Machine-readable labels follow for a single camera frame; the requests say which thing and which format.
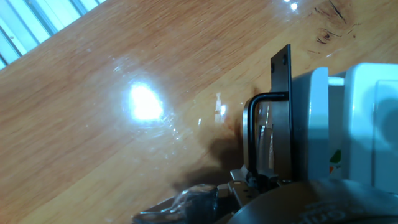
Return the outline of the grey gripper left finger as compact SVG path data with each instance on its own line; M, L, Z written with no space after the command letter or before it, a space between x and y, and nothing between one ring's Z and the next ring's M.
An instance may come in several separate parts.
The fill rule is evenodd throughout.
M134 224L228 223L258 196L257 179L244 166L226 184L198 184L132 216Z

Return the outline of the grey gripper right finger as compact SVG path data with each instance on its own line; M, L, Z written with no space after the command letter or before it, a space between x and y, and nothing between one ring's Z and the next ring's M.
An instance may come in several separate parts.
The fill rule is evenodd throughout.
M260 170L257 176L257 186L260 192L267 192L279 187L279 176L273 170Z

